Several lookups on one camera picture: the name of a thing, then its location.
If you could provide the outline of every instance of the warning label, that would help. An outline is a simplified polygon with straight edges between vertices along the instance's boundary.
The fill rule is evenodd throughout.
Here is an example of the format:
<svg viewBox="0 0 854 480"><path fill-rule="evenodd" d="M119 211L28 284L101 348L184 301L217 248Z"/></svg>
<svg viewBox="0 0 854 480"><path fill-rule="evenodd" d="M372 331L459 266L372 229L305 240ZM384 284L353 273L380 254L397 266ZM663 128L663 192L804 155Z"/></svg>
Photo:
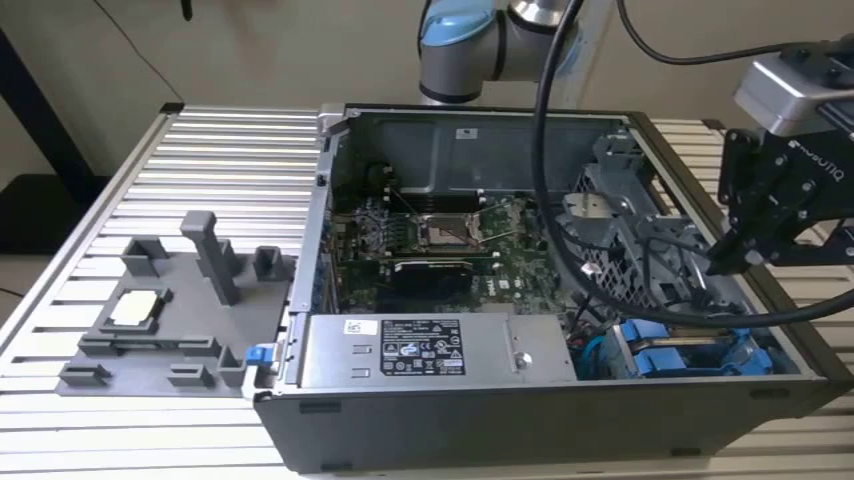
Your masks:
<svg viewBox="0 0 854 480"><path fill-rule="evenodd" d="M465 375L459 320L383 320L384 375Z"/></svg>

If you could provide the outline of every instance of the metal frame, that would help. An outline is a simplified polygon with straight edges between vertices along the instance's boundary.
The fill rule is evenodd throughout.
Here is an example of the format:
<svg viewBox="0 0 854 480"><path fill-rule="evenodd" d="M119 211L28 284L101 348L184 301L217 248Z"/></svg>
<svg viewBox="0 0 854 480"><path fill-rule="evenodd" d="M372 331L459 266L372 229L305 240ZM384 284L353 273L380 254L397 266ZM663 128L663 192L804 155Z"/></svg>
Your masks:
<svg viewBox="0 0 854 480"><path fill-rule="evenodd" d="M526 110L488 108L473 109L472 113L468 108L349 107L347 115L364 112L395 115L411 111L420 114L530 115ZM687 169L672 149L652 148L663 142L663 137L643 114L555 110L550 115L624 119L639 136L666 186L678 192L676 202L683 204L691 219L700 223L700 230L710 231L714 217L711 199L695 180L680 178L679 174ZM316 208L309 216L320 218L325 204ZM297 271L297 283L312 285L313 273L313 268ZM763 298L755 292L746 293L752 293L759 300ZM764 303L756 305L756 308L762 307L774 308ZM404 317L416 318L417 315L400 316ZM304 319L303 336L292 332L288 337L291 347L281 354L287 368L280 371L280 377L293 379L293 369L304 371L307 368L300 364L305 356L299 360L295 351L305 348L308 341L304 335L312 335L311 322L311 318ZM844 368L838 359L834 361L824 357L824 353L831 353L827 343L804 338L799 333L787 332L794 338L791 342L783 342L783 346L800 345L798 352L804 355L806 345L812 352L808 366L822 377L816 377L808 368L804 371L800 363L798 375L598 380L555 382L548 386L468 384L304 388L293 383L276 382L271 390L259 391L253 404L285 465L303 473L493 465L534 459L566 462L602 457L632 459L708 455L736 440L746 429L768 420L808 414L854 386L854 376L847 371L836 371ZM618 408L626 403L643 405L643 413ZM662 406L666 405L666 409L674 404L680 406L683 415L692 422L687 436L679 422L660 422L670 416ZM567 413L575 411L583 411L583 417ZM488 425L508 416L515 421L501 425L503 436L497 438ZM648 432L654 428L659 435L651 437ZM574 429L584 434L570 433ZM706 433L696 435L695 430ZM405 432L420 432L421 435L404 437ZM465 438L464 444L452 441L457 437ZM508 448L507 437L524 441ZM404 439L411 447L408 450L400 448ZM439 451L443 455L431 455Z"/></svg>

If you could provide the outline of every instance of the power cable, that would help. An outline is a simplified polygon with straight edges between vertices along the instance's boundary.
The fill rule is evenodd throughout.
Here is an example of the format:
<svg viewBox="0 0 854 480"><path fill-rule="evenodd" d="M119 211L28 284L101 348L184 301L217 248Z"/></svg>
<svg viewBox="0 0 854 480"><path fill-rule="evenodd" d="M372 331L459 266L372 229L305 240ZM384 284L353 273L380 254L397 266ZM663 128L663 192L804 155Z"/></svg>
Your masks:
<svg viewBox="0 0 854 480"><path fill-rule="evenodd" d="M148 65L148 68L151 69L151 71L155 73L155 75L157 75L157 77L160 77L160 80L163 80L163 83L169 88L169 90L172 90L172 93L177 97L179 101L181 103L184 103L184 97L181 97L181 94L177 93L177 90L172 86L172 83L167 80L167 78L163 75L163 73L160 73L160 70L157 70L157 67L155 67L153 64L148 61L148 59L145 58L145 55L143 55L143 52L139 51L139 48L136 47L136 44L133 43L133 40L131 40L131 37L128 36L127 32L124 31L124 28L121 28L121 25L119 25L119 22L116 21L115 17L109 14L109 11L107 10L107 8L104 8L104 5L101 5L100 0L92 0L92 3L94 4L94 6L97 6L100 11L104 12L104 15L107 16L107 18L112 22L113 26L116 27L116 30L119 30L119 33L121 34L121 36L127 40L128 45L131 45L131 49L133 49L133 53L136 53L136 56L139 57L139 59L143 62L145 62L145 65Z"/></svg>
<svg viewBox="0 0 854 480"><path fill-rule="evenodd" d="M578 238L575 235L572 235L570 232L567 232L566 228L560 229L560 235L563 236L563 238L566 239L567 242L570 242L571 244L574 244L575 246L586 249L586 250L595 250L599 252L607 252L612 255L619 255L622 254L626 249L622 246L618 247L603 247L602 245L596 245L594 243L586 242L584 240L582 240L580 238Z"/></svg>
<svg viewBox="0 0 854 480"><path fill-rule="evenodd" d="M9 294L9 295L12 295L14 297L24 298L24 294L22 293L16 292L14 290L9 290L8 288L0 287L0 292L6 293L6 294Z"/></svg>
<svg viewBox="0 0 854 480"><path fill-rule="evenodd" d="M776 43L774 45L764 45L760 47L746 48L743 50L715 53L712 55L703 55L699 57L671 57L658 52L652 47L650 47L650 44L643 41L643 38L640 38L640 34L638 33L638 30L635 30L635 26L631 24L631 20L628 19L626 0L616 0L616 11L619 12L619 19L623 22L626 33L628 33L631 41L635 43L638 48L640 48L640 50L643 50L643 53L646 53L654 60L668 65L706 65L708 63L726 62L738 58L754 57L766 53L775 53L784 48L799 45L799 43Z"/></svg>
<svg viewBox="0 0 854 480"><path fill-rule="evenodd" d="M415 36L415 46L417 48L417 58L421 58L421 39L424 38L424 20L427 19L427 10L432 0L424 0L424 6L421 8L421 16L417 19L417 35Z"/></svg>

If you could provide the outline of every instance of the slotted aluminum surface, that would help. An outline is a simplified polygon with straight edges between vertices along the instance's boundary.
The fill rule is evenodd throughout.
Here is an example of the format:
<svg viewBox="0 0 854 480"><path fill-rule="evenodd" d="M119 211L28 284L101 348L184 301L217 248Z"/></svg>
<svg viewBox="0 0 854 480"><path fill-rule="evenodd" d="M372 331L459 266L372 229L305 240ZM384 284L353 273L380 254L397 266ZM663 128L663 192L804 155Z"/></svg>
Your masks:
<svg viewBox="0 0 854 480"><path fill-rule="evenodd" d="M116 254L131 235L160 235L168 249L185 249L176 221L189 208L212 208L221 219L217 232L237 250L260 243L287 253L299 248L305 201L296 192L307 188L303 176L311 176L316 155L313 113L188 108L168 122L163 141L152 141L160 148L151 160L145 163L145 152L132 158L137 168L113 186L119 194L92 226L93 238L84 236L88 243L74 250L85 257L72 255L69 265L45 277L49 282L22 302L24 310L28 300L32 306L21 310L20 330L0 356L0 474L86 480L296 477L280 466L241 399L62 398L52 393L61 364L124 271ZM655 123L712 191L719 133L699 121ZM157 175L168 172L180 175ZM822 233L812 235L818 239ZM772 272L798 304L836 295L854 283L844 267ZM854 314L815 325L854 367ZM851 450L848 395L807 418L767 423L708 460L387 472L385 478L840 480L854 478Z"/></svg>

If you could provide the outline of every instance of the circuit board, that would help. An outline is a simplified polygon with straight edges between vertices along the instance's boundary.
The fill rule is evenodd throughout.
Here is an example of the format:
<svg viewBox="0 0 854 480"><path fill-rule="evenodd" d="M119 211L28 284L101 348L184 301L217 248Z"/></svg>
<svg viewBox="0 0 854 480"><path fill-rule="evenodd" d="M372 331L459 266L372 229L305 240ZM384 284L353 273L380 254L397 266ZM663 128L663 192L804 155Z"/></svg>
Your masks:
<svg viewBox="0 0 854 480"><path fill-rule="evenodd" d="M389 213L369 201L333 222L340 313L563 314L572 306L526 196L487 195L471 213ZM436 292L436 284L447 286Z"/></svg>

